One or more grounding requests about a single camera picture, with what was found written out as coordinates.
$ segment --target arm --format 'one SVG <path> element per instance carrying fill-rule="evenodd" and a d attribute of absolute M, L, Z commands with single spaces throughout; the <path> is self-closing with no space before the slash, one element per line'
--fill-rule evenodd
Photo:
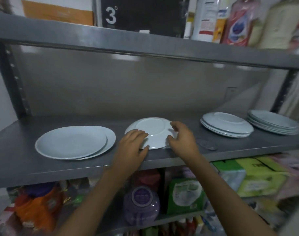
<path fill-rule="evenodd" d="M 56 236 L 93 236 L 104 212 L 116 192 L 140 166 L 149 147 L 139 152 L 139 146 L 147 137 L 144 131 L 129 131 L 120 141 L 112 166 L 104 172 L 85 201 L 61 226 Z"/>
<path fill-rule="evenodd" d="M 201 183 L 228 236 L 276 236 L 199 153 L 193 133 L 186 125 L 172 122 L 177 139 L 168 136 L 172 150 L 185 162 Z"/>

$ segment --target person's left hand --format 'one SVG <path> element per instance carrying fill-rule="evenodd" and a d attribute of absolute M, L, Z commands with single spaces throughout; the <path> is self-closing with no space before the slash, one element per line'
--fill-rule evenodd
<path fill-rule="evenodd" d="M 126 180 L 140 167 L 148 153 L 149 146 L 146 146 L 141 152 L 139 148 L 147 136 L 148 133 L 145 133 L 145 131 L 135 129 L 129 131 L 120 140 L 119 148 L 114 155 L 111 167 L 119 177 Z"/>

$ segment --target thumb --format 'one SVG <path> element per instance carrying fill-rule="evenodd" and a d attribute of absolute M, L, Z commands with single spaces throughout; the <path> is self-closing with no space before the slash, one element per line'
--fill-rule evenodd
<path fill-rule="evenodd" d="M 140 152 L 140 154 L 139 154 L 139 158 L 140 158 L 140 161 L 141 161 L 141 162 L 145 159 L 145 157 L 146 157 L 146 155 L 147 155 L 147 153 L 148 153 L 148 150 L 149 150 L 149 146 L 146 146 L 146 147 Z"/>
<path fill-rule="evenodd" d="M 174 138 L 172 137 L 172 135 L 168 135 L 167 139 L 168 139 L 169 145 L 170 145 L 171 147 L 174 146 L 175 142 L 177 141 L 176 139 L 174 139 Z"/>

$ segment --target white plate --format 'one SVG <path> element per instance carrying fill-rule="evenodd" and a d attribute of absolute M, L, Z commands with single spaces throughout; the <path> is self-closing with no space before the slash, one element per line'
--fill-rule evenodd
<path fill-rule="evenodd" d="M 224 132 L 224 131 L 221 131 L 221 130 L 218 130 L 218 129 L 215 129 L 215 128 L 211 127 L 206 122 L 204 122 L 202 119 L 201 119 L 201 123 L 208 130 L 210 130 L 210 131 L 212 131 L 214 133 L 217 133 L 219 135 L 225 136 L 225 137 L 230 137 L 230 138 L 245 138 L 245 137 L 248 137 L 250 135 L 250 133 L 248 133 L 248 134 L 233 134 L 233 133 L 229 133 L 229 132 Z"/>
<path fill-rule="evenodd" d="M 258 122 L 255 119 L 252 119 L 250 116 L 248 116 L 248 121 L 249 121 L 249 123 L 252 123 L 255 126 L 260 126 L 262 128 L 269 129 L 272 131 L 279 131 L 279 132 L 284 132 L 284 133 L 299 133 L 299 128 L 298 129 L 291 128 L 290 130 L 287 130 L 287 129 L 284 129 L 281 127 L 271 127 L 271 125 Z"/>
<path fill-rule="evenodd" d="M 140 149 L 144 149 L 147 145 L 149 145 L 150 150 L 163 148 L 168 145 L 168 135 L 177 137 L 177 132 L 172 129 L 170 123 L 171 121 L 164 118 L 143 118 L 128 126 L 125 134 L 133 129 L 143 130 L 149 136 L 144 139 Z"/>
<path fill-rule="evenodd" d="M 250 110 L 249 114 L 255 119 L 259 119 L 261 122 L 273 124 L 275 126 L 286 127 L 286 128 L 299 128 L 299 123 L 294 120 L 285 117 L 280 114 L 272 113 L 263 110 Z"/>
<path fill-rule="evenodd" d="M 107 141 L 103 131 L 90 127 L 71 126 L 54 129 L 36 141 L 41 155 L 61 160 L 78 159 L 99 151 Z"/>
<path fill-rule="evenodd" d="M 269 131 L 269 132 L 281 134 L 281 135 L 297 135 L 297 134 L 299 134 L 299 131 L 292 132 L 292 133 L 290 133 L 290 132 L 284 132 L 284 131 L 279 131 L 279 130 L 275 130 L 275 129 L 263 126 L 261 124 L 255 123 L 254 121 L 251 121 L 251 120 L 249 120 L 249 122 L 252 123 L 257 128 L 260 128 L 260 129 L 265 130 L 265 131 Z"/>
<path fill-rule="evenodd" d="M 246 120 L 228 113 L 207 113 L 202 116 L 207 124 L 227 131 L 238 134 L 249 134 L 253 132 L 253 127 Z"/>
<path fill-rule="evenodd" d="M 105 146 L 103 148 L 101 148 L 95 154 L 93 154 L 91 156 L 86 156 L 84 158 L 76 159 L 76 160 L 85 160 L 85 159 L 99 156 L 99 155 L 105 153 L 106 151 L 108 151 L 115 144 L 115 140 L 116 140 L 115 133 L 112 130 L 110 130 L 109 128 L 101 127 L 101 126 L 89 126 L 89 127 L 94 128 L 96 130 L 103 131 L 105 133 L 105 135 L 107 136 L 107 143 L 105 144 Z"/>

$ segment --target hand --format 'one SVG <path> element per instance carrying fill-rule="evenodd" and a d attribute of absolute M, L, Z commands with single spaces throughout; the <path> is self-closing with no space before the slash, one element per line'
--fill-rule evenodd
<path fill-rule="evenodd" d="M 135 129 L 125 134 L 119 142 L 119 149 L 114 155 L 111 169 L 121 179 L 126 180 L 140 167 L 148 153 L 149 146 L 146 146 L 141 152 L 139 152 L 139 148 L 147 136 L 148 133 L 145 131 Z"/>
<path fill-rule="evenodd" d="M 195 137 L 190 129 L 181 122 L 171 122 L 173 130 L 178 132 L 178 137 L 174 139 L 168 135 L 169 145 L 172 150 L 184 161 L 200 155 Z"/>

